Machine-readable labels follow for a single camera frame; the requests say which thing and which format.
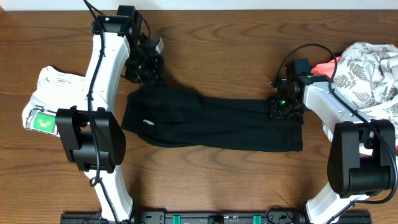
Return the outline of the black t-shirt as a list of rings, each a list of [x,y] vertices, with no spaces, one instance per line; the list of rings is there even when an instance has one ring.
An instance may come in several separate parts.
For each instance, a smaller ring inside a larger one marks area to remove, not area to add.
[[[301,120],[273,118],[267,100],[212,98],[147,85],[127,97],[121,127],[159,147],[302,151]]]

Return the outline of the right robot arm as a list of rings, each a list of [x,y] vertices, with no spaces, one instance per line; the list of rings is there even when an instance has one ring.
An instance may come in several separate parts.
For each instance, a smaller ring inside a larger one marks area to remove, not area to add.
[[[307,59],[283,62],[285,77],[276,75],[270,99],[270,117],[300,120],[314,112],[331,132],[328,182],[294,216],[294,223],[360,223],[348,215],[357,204],[383,204],[397,190],[394,127],[356,110],[326,75],[310,73]]]

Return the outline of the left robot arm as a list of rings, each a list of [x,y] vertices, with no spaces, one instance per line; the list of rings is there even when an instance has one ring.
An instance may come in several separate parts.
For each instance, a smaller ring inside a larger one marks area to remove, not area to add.
[[[147,21],[134,6],[120,5],[115,15],[87,4],[94,20],[93,52],[86,73],[86,97],[58,108],[55,124],[67,159],[89,178],[101,204],[99,213],[65,213],[61,223],[134,223],[133,199],[121,164],[125,135],[114,117],[121,77],[155,83],[164,68],[162,39],[143,33]]]

